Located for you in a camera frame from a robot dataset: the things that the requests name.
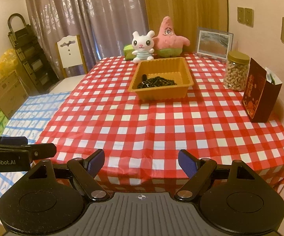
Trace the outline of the blue white checkered cloth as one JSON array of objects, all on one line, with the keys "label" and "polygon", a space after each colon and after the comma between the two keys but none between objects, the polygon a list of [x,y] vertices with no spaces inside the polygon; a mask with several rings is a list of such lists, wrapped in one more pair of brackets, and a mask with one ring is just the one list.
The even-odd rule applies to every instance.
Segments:
[{"label": "blue white checkered cloth", "polygon": [[[8,121],[2,136],[24,136],[34,144],[47,123],[70,92],[30,96]],[[24,171],[0,173],[0,197],[23,175]]]}]

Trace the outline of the grey curtain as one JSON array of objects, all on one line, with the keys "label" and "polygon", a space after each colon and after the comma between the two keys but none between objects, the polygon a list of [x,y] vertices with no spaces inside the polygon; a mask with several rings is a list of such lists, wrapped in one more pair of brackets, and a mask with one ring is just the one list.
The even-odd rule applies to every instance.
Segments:
[{"label": "grey curtain", "polygon": [[62,79],[56,43],[79,35],[88,69],[102,58],[123,54],[132,34],[148,31],[145,0],[26,0],[38,41]]}]

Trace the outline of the cardboard box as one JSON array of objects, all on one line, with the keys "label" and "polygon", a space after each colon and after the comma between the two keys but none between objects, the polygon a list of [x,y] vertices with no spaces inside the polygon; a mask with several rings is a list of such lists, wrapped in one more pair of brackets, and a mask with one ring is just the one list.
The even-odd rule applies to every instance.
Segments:
[{"label": "cardboard box", "polygon": [[0,79],[0,110],[8,119],[12,118],[27,98],[28,93],[16,71]]}]

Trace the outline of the red white checkered tablecloth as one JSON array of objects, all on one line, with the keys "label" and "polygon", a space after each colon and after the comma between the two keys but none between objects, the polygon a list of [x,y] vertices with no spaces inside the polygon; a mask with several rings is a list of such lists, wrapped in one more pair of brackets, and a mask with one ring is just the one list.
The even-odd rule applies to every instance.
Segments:
[{"label": "red white checkered tablecloth", "polygon": [[229,165],[244,161],[277,191],[284,186],[284,128],[276,118],[252,123],[242,94],[223,86],[225,65],[185,54],[194,85],[183,99],[141,102],[128,91],[136,65],[100,60],[38,138],[56,145],[54,162],[102,149],[97,180],[108,191],[171,191],[186,175],[178,152]]}]

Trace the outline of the pink starfish plush toy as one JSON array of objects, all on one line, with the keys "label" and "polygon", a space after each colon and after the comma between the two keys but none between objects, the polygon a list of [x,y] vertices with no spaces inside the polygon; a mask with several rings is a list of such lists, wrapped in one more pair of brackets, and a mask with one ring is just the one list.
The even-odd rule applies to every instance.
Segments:
[{"label": "pink starfish plush toy", "polygon": [[169,16],[163,18],[158,35],[153,37],[153,41],[155,53],[160,58],[178,57],[182,53],[183,47],[191,44],[188,38],[175,34]]}]

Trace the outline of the double gold wall socket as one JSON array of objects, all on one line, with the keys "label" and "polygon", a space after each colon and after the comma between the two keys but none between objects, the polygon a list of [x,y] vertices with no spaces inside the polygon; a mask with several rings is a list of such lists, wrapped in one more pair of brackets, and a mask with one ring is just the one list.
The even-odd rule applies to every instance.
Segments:
[{"label": "double gold wall socket", "polygon": [[237,8],[237,22],[253,28],[254,10],[251,8]]}]

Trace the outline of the orange plastic tray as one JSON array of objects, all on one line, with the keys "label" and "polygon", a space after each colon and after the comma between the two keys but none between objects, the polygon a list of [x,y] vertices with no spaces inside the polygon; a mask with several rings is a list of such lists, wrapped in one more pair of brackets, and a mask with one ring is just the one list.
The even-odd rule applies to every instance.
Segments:
[{"label": "orange plastic tray", "polygon": [[[147,80],[142,82],[142,75]],[[180,99],[194,85],[189,65],[185,58],[167,58],[142,61],[138,64],[129,85],[142,101]]]}]

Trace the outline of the wooden wardrobe panel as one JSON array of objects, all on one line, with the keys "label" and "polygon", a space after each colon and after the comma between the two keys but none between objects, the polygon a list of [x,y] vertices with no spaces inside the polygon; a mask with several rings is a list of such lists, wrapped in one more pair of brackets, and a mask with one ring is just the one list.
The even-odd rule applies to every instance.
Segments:
[{"label": "wooden wardrobe panel", "polygon": [[186,52],[195,51],[199,27],[228,31],[228,0],[145,0],[145,5],[149,29],[158,33],[169,16],[176,35],[191,42]]}]

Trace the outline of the framed sand picture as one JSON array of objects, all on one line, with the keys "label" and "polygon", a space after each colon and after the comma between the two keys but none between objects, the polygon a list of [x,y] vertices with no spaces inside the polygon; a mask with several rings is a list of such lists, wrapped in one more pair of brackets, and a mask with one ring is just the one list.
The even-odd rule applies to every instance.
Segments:
[{"label": "framed sand picture", "polygon": [[226,31],[199,27],[196,54],[218,60],[227,60],[232,50],[234,34]]}]

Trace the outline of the green box behind bunny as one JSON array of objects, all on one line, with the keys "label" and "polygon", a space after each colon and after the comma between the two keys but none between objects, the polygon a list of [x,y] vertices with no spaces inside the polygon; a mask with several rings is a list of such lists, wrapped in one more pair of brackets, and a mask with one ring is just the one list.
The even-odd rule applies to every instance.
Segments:
[{"label": "green box behind bunny", "polygon": [[131,44],[125,45],[123,49],[125,60],[133,60],[135,58],[135,55],[132,54],[133,51],[134,48]]}]

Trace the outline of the cashew jar with gold lid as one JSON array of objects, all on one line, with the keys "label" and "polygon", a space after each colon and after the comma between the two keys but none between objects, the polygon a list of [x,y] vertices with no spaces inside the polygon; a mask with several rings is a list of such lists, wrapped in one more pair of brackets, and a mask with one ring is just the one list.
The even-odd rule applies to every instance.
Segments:
[{"label": "cashew jar with gold lid", "polygon": [[230,51],[224,74],[224,87],[233,91],[244,91],[249,72],[250,58],[239,51]]}]

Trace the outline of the dark red paper bag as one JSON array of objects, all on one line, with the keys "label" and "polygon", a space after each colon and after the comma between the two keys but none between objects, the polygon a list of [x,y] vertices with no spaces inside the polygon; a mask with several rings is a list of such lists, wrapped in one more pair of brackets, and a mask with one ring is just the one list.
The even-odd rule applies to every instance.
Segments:
[{"label": "dark red paper bag", "polygon": [[267,122],[281,87],[282,81],[275,73],[267,67],[263,68],[254,59],[250,60],[242,106],[252,123]]}]

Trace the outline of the white bunny plush toy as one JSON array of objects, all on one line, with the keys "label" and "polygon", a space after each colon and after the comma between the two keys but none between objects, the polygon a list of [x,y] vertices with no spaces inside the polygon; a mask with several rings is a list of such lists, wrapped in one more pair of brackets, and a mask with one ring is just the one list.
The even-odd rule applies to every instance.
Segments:
[{"label": "white bunny plush toy", "polygon": [[135,31],[132,35],[132,54],[135,55],[135,57],[133,58],[133,63],[153,60],[153,37],[155,36],[155,32],[153,30],[150,30],[146,35],[139,35],[139,33]]}]

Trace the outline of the yellow plastic bag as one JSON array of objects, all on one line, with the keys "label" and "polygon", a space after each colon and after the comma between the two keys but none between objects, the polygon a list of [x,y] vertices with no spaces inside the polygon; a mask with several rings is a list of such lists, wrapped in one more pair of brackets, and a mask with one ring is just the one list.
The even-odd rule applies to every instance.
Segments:
[{"label": "yellow plastic bag", "polygon": [[14,49],[8,49],[0,57],[0,78],[9,75],[14,71],[19,64],[16,51]]}]

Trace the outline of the black folding hand cart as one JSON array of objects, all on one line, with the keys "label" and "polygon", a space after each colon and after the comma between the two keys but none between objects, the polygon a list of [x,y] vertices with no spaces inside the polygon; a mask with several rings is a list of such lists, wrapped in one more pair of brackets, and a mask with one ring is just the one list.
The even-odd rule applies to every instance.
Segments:
[{"label": "black folding hand cart", "polygon": [[[17,31],[13,30],[11,25],[15,17],[20,18],[23,24],[23,28]],[[34,86],[40,94],[48,93],[59,79],[40,46],[37,36],[33,33],[32,27],[19,13],[11,14],[7,24],[9,40]]]}]

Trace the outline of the white wooden chair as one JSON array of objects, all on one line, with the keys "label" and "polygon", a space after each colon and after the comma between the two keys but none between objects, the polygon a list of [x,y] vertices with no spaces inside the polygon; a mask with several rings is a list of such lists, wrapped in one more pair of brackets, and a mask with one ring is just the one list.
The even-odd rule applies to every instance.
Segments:
[{"label": "white wooden chair", "polygon": [[64,78],[68,77],[66,69],[74,66],[82,65],[84,73],[87,74],[89,72],[79,35],[63,37],[56,42],[56,51]]}]

